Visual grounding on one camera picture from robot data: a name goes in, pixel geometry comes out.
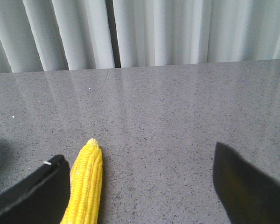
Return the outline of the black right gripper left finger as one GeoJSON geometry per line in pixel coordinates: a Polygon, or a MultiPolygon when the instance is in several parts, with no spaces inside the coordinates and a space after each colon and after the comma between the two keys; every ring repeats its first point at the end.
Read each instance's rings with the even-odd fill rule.
{"type": "Polygon", "coordinates": [[[69,163],[56,155],[0,194],[0,224],[59,224],[69,199],[69,163]]]}

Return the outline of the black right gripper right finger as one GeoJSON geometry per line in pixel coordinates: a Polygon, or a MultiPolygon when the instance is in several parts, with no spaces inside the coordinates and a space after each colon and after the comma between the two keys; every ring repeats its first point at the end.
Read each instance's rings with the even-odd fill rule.
{"type": "Polygon", "coordinates": [[[232,224],[280,224],[280,182],[221,142],[215,146],[213,183],[232,224]]]}

